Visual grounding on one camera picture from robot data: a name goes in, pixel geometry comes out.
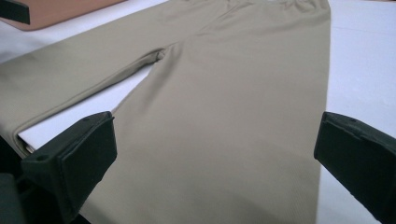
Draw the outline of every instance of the khaki trousers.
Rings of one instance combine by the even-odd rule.
[[[92,223],[315,223],[326,0],[170,0],[0,65],[0,133],[155,63],[113,111]]]

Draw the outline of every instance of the pant leg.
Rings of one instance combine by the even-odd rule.
[[[232,6],[170,0],[0,64],[0,134],[28,155],[19,132],[155,62]]]
[[[93,223],[315,223],[325,1],[240,1],[163,51],[115,111]]]

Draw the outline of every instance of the black object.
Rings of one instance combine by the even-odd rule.
[[[0,136],[0,173],[8,173],[18,178],[22,175],[21,157]]]
[[[29,7],[13,0],[0,0],[0,17],[30,24]]]
[[[0,174],[0,195],[0,222],[26,223],[13,175]]]
[[[12,209],[16,213],[0,216],[0,223],[24,223],[7,219],[20,217],[21,213],[27,223],[69,223],[75,219],[117,157],[112,120],[111,113],[104,112],[72,125],[21,161],[23,175],[16,185],[9,177],[0,175],[0,183],[6,183],[0,188],[5,190],[0,192],[0,198],[6,191],[17,191],[20,198],[2,200],[0,207],[19,203],[14,205],[23,210]]]
[[[324,112],[315,159],[382,223],[396,223],[396,139]]]

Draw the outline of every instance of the white table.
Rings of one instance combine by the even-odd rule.
[[[0,22],[0,63],[164,1],[130,0],[27,33]],[[396,137],[396,3],[329,2],[332,45],[327,111],[360,119]],[[77,120],[112,110],[148,72],[149,67],[141,69],[121,83],[25,130],[20,137],[31,149],[43,146]],[[317,223],[378,222],[322,167]]]

